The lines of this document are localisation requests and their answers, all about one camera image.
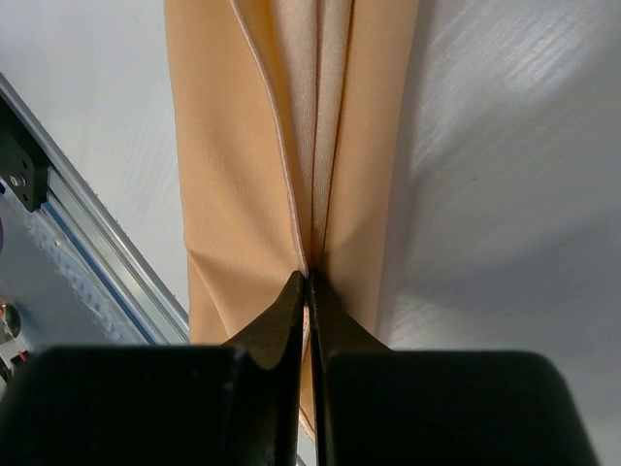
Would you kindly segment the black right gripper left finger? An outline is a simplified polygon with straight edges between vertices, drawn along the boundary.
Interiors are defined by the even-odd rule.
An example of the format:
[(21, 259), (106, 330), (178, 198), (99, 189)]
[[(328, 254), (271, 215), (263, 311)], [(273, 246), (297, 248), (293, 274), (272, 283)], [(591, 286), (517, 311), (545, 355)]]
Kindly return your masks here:
[(5, 465), (292, 465), (306, 281), (220, 346), (59, 347), (1, 402)]

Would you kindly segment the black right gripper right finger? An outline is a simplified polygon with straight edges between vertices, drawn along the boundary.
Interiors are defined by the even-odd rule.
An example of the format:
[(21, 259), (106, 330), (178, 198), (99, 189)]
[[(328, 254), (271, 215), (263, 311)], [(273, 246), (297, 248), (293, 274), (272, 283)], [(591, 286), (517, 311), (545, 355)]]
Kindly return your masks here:
[(309, 277), (321, 465), (594, 465), (568, 386), (513, 350), (392, 350)]

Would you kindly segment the beige cloth napkin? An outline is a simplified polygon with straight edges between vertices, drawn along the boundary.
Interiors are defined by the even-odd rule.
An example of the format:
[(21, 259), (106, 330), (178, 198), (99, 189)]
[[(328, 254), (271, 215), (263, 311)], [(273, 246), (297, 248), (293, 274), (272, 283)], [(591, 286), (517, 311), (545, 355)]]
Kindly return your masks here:
[(169, 1), (189, 338), (318, 268), (376, 327), (415, 1)]

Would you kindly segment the front aluminium rail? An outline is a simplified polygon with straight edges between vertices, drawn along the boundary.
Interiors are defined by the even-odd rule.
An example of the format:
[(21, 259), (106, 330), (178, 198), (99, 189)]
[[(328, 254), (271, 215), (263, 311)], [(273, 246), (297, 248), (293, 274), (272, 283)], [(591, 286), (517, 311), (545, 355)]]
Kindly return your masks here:
[(143, 335), (145, 344), (187, 344), (187, 318), (178, 300), (7, 80), (1, 82), (2, 97), (47, 155), (49, 187), (47, 202), (32, 213), (2, 178), (1, 196), (13, 195), (28, 213), (44, 216), (64, 233), (74, 252)]

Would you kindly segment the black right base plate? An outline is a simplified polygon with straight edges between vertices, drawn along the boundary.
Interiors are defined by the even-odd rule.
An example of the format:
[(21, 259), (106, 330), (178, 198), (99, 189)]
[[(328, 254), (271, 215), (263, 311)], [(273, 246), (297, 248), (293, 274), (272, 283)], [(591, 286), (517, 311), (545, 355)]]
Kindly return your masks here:
[(48, 199), (49, 159), (4, 97), (1, 98), (1, 178), (32, 213)]

